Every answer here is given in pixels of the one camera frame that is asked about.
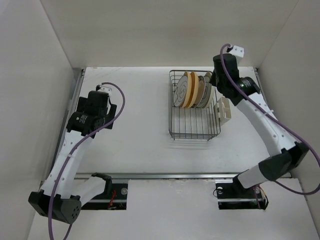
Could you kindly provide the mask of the white dark-blue-rim plate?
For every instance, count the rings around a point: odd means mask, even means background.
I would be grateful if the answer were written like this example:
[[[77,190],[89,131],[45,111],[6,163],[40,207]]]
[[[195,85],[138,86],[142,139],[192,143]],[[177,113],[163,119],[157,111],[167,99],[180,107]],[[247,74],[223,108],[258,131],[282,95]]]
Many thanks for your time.
[[[206,78],[202,75],[198,77],[198,92],[197,97],[195,99],[194,104],[192,105],[193,108],[202,108],[205,105],[207,95],[208,95],[208,82]]]
[[[210,104],[213,101],[214,95],[215,95],[215,89],[214,86],[210,83],[212,73],[207,72],[204,75],[204,82],[205,82],[205,89],[203,97],[200,101],[199,107],[204,109],[210,106]]]

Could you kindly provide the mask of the yellow bear plate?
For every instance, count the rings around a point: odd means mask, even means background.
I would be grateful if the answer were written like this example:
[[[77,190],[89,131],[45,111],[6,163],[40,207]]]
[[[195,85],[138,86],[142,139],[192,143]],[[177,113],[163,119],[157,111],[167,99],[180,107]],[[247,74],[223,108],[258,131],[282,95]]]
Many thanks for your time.
[[[196,101],[196,98],[198,95],[198,89],[199,89],[199,77],[196,74],[196,72],[192,71],[190,73],[190,76],[191,76],[192,86],[191,86],[191,94],[190,94],[189,100],[187,102],[187,105],[185,106],[186,108],[191,108],[193,106],[193,104]]]

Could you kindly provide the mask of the white grey-ring flower plate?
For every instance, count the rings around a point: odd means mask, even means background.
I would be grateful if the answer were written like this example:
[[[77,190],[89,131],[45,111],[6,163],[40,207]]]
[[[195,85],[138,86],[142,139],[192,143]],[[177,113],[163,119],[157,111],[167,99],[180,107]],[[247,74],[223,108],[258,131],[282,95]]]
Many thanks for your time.
[[[173,105],[175,107],[180,107],[183,103],[186,95],[186,87],[187,87],[187,77],[182,76],[175,86],[175,90],[173,93]]]

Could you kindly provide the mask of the cream bear plate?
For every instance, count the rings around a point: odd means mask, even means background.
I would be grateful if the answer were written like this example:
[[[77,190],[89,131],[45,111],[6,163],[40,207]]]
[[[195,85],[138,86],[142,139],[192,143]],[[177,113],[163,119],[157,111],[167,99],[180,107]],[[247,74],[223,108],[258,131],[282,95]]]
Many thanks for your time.
[[[192,91],[192,77],[191,74],[188,71],[185,71],[183,74],[184,77],[187,77],[186,79],[186,91],[185,91],[185,97],[180,105],[181,108],[185,108],[188,105],[189,99],[191,97],[191,91]]]

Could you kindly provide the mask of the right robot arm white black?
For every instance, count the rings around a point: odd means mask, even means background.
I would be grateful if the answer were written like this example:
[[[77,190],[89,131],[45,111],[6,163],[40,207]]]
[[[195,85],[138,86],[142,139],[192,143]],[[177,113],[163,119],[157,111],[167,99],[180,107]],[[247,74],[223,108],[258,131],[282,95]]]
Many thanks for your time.
[[[250,188],[276,181],[296,168],[309,148],[267,117],[270,109],[260,88],[252,78],[240,77],[235,56],[229,53],[216,55],[213,57],[213,66],[209,82],[247,117],[269,154],[268,158],[233,178],[232,193],[243,197]]]

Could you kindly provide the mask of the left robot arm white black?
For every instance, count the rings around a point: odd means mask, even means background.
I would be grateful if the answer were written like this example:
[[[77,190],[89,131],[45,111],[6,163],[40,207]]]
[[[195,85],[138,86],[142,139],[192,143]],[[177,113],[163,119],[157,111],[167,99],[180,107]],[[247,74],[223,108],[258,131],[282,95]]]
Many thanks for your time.
[[[30,193],[28,202],[43,217],[73,224],[81,208],[94,197],[107,198],[112,192],[112,178],[105,173],[93,173],[78,188],[73,181],[84,153],[92,143],[94,131],[111,121],[117,106],[110,101],[110,89],[92,90],[80,97],[76,111],[66,126],[66,133],[54,166],[40,187]]]

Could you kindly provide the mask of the white cutlery holder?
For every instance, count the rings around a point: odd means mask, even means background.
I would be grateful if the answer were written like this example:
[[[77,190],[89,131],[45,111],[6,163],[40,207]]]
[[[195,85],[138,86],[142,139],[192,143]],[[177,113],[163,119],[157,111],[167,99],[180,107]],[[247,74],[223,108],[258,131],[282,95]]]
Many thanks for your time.
[[[219,98],[214,105],[214,110],[216,111],[216,121],[220,126],[224,125],[232,118],[230,102],[224,96]]]

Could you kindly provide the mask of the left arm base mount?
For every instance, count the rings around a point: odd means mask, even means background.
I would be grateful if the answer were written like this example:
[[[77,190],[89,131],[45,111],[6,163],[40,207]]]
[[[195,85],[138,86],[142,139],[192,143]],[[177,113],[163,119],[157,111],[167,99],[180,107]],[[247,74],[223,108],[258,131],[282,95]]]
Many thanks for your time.
[[[111,190],[101,193],[81,207],[90,211],[118,211],[127,209],[127,197],[129,181],[127,179],[115,179],[112,181]]]

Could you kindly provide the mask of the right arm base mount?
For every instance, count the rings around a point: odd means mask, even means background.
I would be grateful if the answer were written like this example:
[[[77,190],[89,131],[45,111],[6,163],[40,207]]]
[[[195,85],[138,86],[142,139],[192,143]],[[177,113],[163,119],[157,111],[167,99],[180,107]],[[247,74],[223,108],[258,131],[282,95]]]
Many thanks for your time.
[[[269,199],[259,185],[238,191],[232,182],[216,181],[212,194],[217,198],[219,210],[266,210],[269,205]]]

